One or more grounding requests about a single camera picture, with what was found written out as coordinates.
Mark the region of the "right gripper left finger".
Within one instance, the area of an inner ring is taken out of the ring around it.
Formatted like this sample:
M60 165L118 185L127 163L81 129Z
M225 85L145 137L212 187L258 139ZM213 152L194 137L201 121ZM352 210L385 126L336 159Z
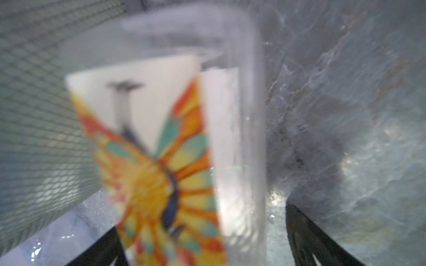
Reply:
M128 266L116 228L112 227L67 266Z

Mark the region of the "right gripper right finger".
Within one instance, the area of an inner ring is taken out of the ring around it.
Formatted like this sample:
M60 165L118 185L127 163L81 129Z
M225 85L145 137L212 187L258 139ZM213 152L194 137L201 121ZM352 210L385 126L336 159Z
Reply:
M286 204L286 228L297 266L363 266L295 205Z

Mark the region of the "flower label tea bottle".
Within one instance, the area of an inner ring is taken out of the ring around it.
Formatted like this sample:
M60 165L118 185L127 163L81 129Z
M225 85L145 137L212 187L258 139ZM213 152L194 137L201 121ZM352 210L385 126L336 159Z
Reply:
M261 36L242 10L184 4L61 46L115 220L116 266L263 266Z

